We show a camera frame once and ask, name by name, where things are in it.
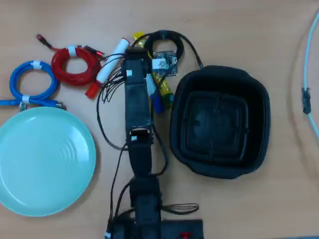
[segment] red connector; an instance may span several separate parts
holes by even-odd
[[[189,239],[191,237],[191,233],[180,233],[179,236],[182,239]]]

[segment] black square bowl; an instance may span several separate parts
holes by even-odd
[[[195,173],[233,179],[264,161],[270,100],[247,72],[207,66],[180,81],[170,119],[170,147]]]

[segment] wooden table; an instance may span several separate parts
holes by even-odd
[[[265,85],[271,99],[272,128],[264,164],[236,180],[196,175],[169,152],[170,166],[160,179],[164,203],[199,203],[197,213],[183,218],[203,218],[208,239],[319,235],[319,140],[301,103],[305,33],[318,8],[315,0],[2,0],[0,98],[12,98],[9,77],[16,66],[34,59],[50,62],[53,53],[35,39],[36,33],[58,47],[86,43],[111,52],[122,36],[130,37],[133,31],[179,31],[193,42],[204,64],[242,68]],[[319,29],[314,34],[309,72],[312,110],[319,123],[318,42]],[[73,60],[68,69],[81,72],[84,66]],[[171,88],[175,90],[180,78],[196,68],[187,47],[180,74],[169,79]],[[35,94],[49,84],[44,73],[32,72],[23,77],[21,90]],[[91,185],[70,208],[46,218],[18,216],[0,206],[0,238],[103,238],[119,152],[105,143],[96,121],[96,102],[86,98],[85,90],[62,84],[55,98],[94,136],[99,157]],[[17,107],[1,108],[0,124],[17,113]],[[101,117],[110,138],[123,144],[123,88],[110,104],[102,106]],[[156,121],[168,147],[169,113]],[[158,169],[163,159],[157,145],[153,153]],[[116,199],[131,176],[125,153]],[[126,194],[121,209],[128,207]]]

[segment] black device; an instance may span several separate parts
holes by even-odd
[[[152,62],[144,48],[125,52],[122,74],[125,77],[126,145],[135,177],[130,182],[131,206],[135,219],[128,214],[113,219],[113,239],[203,239],[202,220],[162,221],[160,185],[152,174],[152,117],[146,75]]]

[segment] blue cable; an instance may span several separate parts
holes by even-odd
[[[319,12],[316,13],[315,19],[310,27],[309,33],[308,33],[308,38],[307,38],[307,44],[306,44],[306,51],[305,51],[305,61],[304,61],[304,92],[308,91],[308,61],[309,61],[309,52],[310,52],[310,45],[311,45],[311,40],[313,37],[313,32],[317,26],[317,23],[319,21]],[[319,130],[318,127],[315,123],[315,120],[312,116],[312,114],[309,112],[308,113],[308,118],[310,121],[310,124],[319,139]]]
[[[49,97],[53,95],[53,93],[55,92],[58,86],[58,81],[54,77],[51,66],[42,61],[27,61],[23,63],[22,65],[18,66],[13,71],[10,77],[10,91],[12,95],[15,97],[15,100],[0,100],[0,106],[16,106],[16,105],[19,105],[21,102],[23,102],[22,100],[23,94],[21,94],[18,91],[17,84],[18,84],[19,78],[24,72],[28,70],[33,70],[33,69],[41,69],[45,71],[46,73],[48,73],[52,79],[52,83],[49,86],[49,88],[43,93],[36,96],[29,96],[28,102],[30,104],[42,105],[47,107],[57,107],[57,108],[62,107],[62,104],[59,103],[58,101],[49,99]]]

